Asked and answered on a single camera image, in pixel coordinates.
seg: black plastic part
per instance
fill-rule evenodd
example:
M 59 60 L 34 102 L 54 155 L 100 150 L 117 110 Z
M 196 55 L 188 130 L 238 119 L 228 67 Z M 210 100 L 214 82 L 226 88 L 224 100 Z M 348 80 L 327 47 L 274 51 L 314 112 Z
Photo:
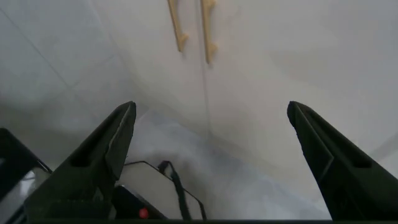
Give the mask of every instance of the black plastic part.
M 287 116 L 333 220 L 398 220 L 398 180 L 327 123 L 294 101 Z
M 135 103 L 118 106 L 25 201 L 28 221 L 107 218 L 135 118 Z

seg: white cabinet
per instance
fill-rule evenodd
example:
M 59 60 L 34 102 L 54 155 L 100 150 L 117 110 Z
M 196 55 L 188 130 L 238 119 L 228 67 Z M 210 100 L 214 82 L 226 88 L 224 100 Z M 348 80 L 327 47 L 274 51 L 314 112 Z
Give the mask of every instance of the white cabinet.
M 394 135 L 397 13 L 397 1 L 217 0 L 205 65 L 214 142 L 316 198 L 287 105 L 308 105 L 366 152 Z
M 182 31 L 177 50 L 166 0 L 94 0 L 104 27 L 117 45 L 135 83 L 139 101 L 206 136 L 208 121 L 194 1 L 179 1 Z
M 95 0 L 145 104 L 306 198 L 319 191 L 286 115 L 313 108 L 373 153 L 398 132 L 398 1 L 217 0 L 205 62 L 200 1 Z

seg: wooden handle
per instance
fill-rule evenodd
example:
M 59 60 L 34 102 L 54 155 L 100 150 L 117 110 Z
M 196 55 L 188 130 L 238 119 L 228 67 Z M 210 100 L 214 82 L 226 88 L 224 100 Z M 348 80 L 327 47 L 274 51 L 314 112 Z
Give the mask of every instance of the wooden handle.
M 211 63 L 217 46 L 211 42 L 210 35 L 210 10 L 216 4 L 215 0 L 201 0 L 201 16 L 203 19 L 203 33 L 205 35 L 206 61 Z
M 179 52 L 182 52 L 184 49 L 185 41 L 188 39 L 187 34 L 183 34 L 180 27 L 180 21 L 177 16 L 177 8 L 175 4 L 175 0 L 167 0 L 169 3 L 170 14 L 172 16 L 173 26 L 174 26 L 174 34 L 177 40 L 177 48 Z

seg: black device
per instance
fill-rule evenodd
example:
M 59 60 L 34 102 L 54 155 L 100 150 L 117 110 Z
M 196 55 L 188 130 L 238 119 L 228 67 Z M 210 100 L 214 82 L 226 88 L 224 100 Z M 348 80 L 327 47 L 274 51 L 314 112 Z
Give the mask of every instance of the black device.
M 394 176 L 311 108 L 292 101 L 287 115 L 333 220 L 398 220 Z M 0 174 L 8 183 L 0 188 L 0 200 L 33 167 L 51 173 L 7 223 L 137 222 L 114 198 L 131 196 L 114 184 L 123 169 L 135 117 L 133 102 L 116 108 L 53 173 L 10 132 L 0 129 L 0 156 L 6 160 Z M 18 154 L 28 161 L 23 169 L 12 166 Z

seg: tiled floor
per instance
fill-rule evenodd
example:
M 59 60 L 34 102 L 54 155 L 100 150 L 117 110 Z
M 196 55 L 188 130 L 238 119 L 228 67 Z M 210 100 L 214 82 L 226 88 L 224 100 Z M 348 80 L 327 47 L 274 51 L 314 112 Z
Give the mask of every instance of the tiled floor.
M 170 160 L 212 219 L 330 219 L 248 164 L 149 110 L 136 121 L 126 162 Z

